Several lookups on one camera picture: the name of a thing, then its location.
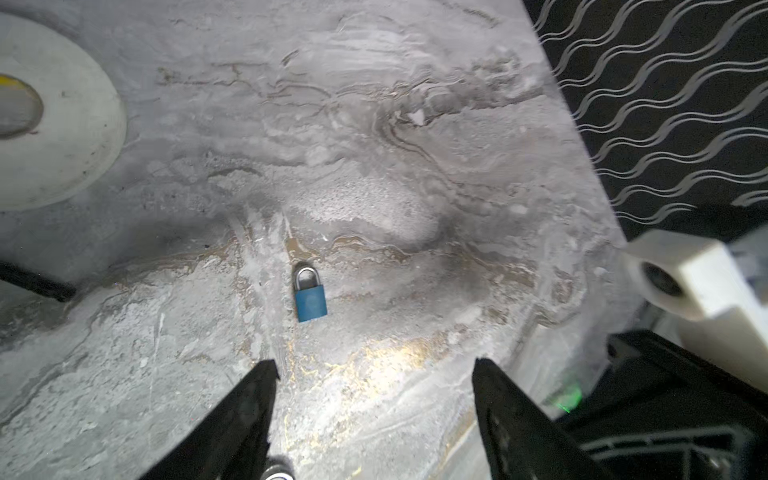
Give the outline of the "small blue padlock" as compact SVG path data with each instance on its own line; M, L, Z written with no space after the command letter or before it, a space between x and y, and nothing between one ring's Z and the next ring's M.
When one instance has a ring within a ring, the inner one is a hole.
M324 285L318 270L309 263L295 266L293 271L294 300L299 323L328 314Z

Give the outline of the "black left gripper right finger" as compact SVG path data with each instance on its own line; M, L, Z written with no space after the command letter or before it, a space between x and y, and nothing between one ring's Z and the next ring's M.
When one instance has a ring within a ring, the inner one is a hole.
M476 416L493 479L610 479L492 360L472 372Z

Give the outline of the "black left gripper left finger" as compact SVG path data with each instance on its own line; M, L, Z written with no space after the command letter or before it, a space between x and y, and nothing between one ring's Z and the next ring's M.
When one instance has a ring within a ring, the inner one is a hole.
M267 469L268 434L279 373L264 360L144 479L259 479Z

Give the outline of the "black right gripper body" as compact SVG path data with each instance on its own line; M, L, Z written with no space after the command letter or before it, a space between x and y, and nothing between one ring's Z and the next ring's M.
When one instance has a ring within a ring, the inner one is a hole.
M609 365L557 419L617 479L764 479L767 396L648 330L611 335Z

